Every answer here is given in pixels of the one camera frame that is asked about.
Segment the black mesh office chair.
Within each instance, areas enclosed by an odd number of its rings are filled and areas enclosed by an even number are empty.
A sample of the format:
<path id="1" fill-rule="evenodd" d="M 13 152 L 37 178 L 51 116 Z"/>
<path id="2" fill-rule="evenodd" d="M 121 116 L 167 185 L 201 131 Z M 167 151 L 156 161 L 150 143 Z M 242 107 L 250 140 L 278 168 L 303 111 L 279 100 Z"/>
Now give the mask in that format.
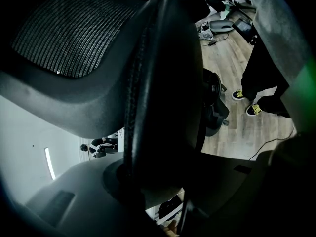
<path id="1" fill-rule="evenodd" d="M 204 128 L 205 0 L 44 0 L 13 27 L 4 97 L 81 137 L 126 132 L 118 179 L 183 185 Z"/>

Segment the black box with screen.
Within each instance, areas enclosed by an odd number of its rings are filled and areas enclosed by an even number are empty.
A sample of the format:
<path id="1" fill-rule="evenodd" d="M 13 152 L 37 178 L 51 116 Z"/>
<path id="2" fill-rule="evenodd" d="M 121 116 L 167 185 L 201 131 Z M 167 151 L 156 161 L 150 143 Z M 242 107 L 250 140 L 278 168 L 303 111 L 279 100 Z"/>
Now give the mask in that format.
<path id="1" fill-rule="evenodd" d="M 238 19 L 233 23 L 233 28 L 244 38 L 251 37 L 251 25 L 249 25 L 243 19 Z"/>

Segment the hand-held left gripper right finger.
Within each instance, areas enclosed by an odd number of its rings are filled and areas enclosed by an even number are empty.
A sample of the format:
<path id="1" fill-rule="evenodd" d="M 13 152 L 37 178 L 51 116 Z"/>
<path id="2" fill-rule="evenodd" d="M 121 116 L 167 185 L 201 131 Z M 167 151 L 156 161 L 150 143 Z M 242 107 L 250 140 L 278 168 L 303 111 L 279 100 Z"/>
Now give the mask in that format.
<path id="1" fill-rule="evenodd" d="M 185 171 L 180 234 L 241 234 L 258 192 L 258 164 L 201 153 Z"/>

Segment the black shoe yellow laces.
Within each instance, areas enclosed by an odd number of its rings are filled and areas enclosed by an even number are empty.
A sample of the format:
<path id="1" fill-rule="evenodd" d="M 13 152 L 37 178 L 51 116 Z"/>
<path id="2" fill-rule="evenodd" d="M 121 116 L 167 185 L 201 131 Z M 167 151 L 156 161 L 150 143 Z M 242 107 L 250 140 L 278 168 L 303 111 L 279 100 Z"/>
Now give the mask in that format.
<path id="1" fill-rule="evenodd" d="M 262 112 L 261 108 L 258 104 L 252 104 L 246 109 L 246 114 L 249 117 L 254 117 L 259 115 Z"/>
<path id="2" fill-rule="evenodd" d="M 243 95 L 242 90 L 236 90 L 232 93 L 232 98 L 236 101 L 240 101 L 242 99 L 245 99 L 245 96 Z"/>

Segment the grey oval device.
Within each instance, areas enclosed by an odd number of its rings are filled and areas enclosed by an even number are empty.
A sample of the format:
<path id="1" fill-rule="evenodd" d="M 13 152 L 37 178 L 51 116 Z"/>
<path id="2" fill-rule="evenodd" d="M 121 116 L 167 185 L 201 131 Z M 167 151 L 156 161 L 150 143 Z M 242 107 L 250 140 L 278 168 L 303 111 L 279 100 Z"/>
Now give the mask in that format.
<path id="1" fill-rule="evenodd" d="M 210 30 L 214 33 L 224 33 L 233 30 L 233 21 L 230 20 L 214 20 L 209 21 Z"/>

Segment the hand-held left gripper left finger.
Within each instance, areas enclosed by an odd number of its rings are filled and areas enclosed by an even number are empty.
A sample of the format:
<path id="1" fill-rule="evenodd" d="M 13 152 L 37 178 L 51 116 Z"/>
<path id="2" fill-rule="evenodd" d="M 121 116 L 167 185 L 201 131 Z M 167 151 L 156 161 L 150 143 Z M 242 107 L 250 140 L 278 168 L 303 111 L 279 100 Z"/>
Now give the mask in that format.
<path id="1" fill-rule="evenodd" d="M 170 199 L 174 186 L 162 180 L 140 191 L 117 179 L 122 156 L 77 164 L 39 190 L 26 204 L 64 237 L 165 237 L 146 213 Z"/>

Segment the ceiling tube light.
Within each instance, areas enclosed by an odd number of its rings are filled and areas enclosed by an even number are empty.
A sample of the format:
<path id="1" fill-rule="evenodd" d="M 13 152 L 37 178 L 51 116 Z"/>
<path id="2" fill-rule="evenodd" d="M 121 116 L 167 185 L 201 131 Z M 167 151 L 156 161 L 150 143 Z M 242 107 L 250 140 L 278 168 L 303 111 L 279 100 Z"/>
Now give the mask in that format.
<path id="1" fill-rule="evenodd" d="M 52 166 L 49 148 L 48 147 L 44 148 L 44 152 L 45 152 L 46 162 L 47 162 L 50 176 L 51 176 L 52 180 L 55 180 L 56 176 L 55 176 L 54 169 Z"/>

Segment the person's black trousers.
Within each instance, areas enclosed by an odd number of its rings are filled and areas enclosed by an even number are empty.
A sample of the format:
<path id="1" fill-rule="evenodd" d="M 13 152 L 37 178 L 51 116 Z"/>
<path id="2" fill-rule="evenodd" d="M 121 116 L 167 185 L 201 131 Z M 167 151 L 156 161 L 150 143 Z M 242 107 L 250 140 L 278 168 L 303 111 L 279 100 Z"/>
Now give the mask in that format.
<path id="1" fill-rule="evenodd" d="M 241 87 L 243 95 L 252 104 L 258 104 L 262 112 L 290 118 L 281 101 L 281 96 L 288 89 L 289 84 L 274 64 L 264 43 L 257 38 L 251 52 L 246 69 L 242 75 Z M 258 92 L 274 88 L 273 95 L 263 96 L 254 102 Z"/>

